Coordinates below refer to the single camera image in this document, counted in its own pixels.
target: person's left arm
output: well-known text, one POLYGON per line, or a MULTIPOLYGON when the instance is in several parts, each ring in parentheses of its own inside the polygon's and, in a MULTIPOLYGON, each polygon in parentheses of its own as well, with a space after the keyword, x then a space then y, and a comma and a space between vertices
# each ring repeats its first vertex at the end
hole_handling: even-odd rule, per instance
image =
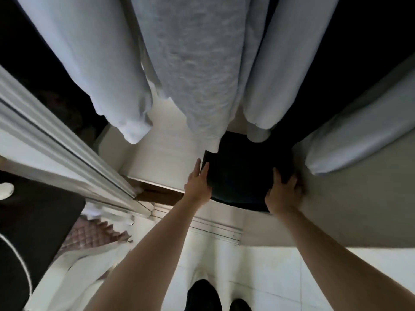
POLYGON ((196 211, 212 195, 200 159, 185 185, 183 198, 110 273, 85 311, 158 311, 179 262, 196 211))

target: foot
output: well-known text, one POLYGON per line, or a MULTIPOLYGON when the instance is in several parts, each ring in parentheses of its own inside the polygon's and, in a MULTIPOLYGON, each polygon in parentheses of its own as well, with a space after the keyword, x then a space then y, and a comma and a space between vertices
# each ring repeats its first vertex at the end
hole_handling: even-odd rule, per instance
POLYGON ((205 270, 202 269, 196 269, 195 273, 193 274, 193 278, 192 278, 192 282, 190 283, 190 287, 192 288, 192 286, 194 285, 195 282, 197 282, 198 280, 201 279, 205 279, 207 281, 209 281, 208 277, 207 277, 207 272, 205 270))
POLYGON ((243 299, 232 301, 229 311, 252 311, 251 307, 243 299))

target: person's left hand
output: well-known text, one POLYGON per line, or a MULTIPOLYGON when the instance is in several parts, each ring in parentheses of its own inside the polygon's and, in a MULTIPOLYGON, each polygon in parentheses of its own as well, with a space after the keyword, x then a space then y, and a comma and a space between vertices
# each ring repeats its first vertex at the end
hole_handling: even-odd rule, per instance
POLYGON ((200 159, 196 161, 193 172, 190 173, 187 183, 184 185, 183 198, 195 203, 198 207, 209 202, 212 196, 212 188, 207 184, 207 173, 209 170, 209 163, 205 164, 202 171, 200 170, 200 159))

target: hanging garment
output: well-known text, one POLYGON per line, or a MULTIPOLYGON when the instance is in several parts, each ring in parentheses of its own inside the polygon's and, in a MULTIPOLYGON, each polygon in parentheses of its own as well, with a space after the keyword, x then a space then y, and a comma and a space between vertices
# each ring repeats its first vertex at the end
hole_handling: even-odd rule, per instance
POLYGON ((270 129, 293 104, 337 2, 279 0, 246 86, 250 123, 270 129))
POLYGON ((229 131, 222 137, 218 153, 205 151, 202 166, 206 162, 212 199, 252 211, 268 212, 264 199, 272 187, 273 167, 283 183, 293 174, 290 150, 277 150, 270 140, 253 143, 245 135, 229 131))
POLYGON ((413 128, 415 55, 317 130, 305 164, 314 175, 347 167, 413 128))
POLYGON ((414 28, 410 0, 339 0, 273 143, 292 147, 408 58, 414 28))
POLYGON ((152 95, 119 0, 17 0, 99 115, 137 143, 152 95))
POLYGON ((217 152, 261 42, 269 0, 132 0, 163 90, 217 152))

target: forearm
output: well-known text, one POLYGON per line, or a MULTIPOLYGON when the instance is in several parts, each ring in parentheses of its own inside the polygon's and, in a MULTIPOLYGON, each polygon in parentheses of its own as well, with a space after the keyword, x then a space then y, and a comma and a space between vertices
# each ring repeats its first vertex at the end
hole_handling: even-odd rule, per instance
POLYGON ((85 310, 160 310, 198 209, 181 199, 109 275, 85 310))
POLYGON ((338 244, 301 212, 278 217, 335 311, 415 309, 412 293, 338 244))

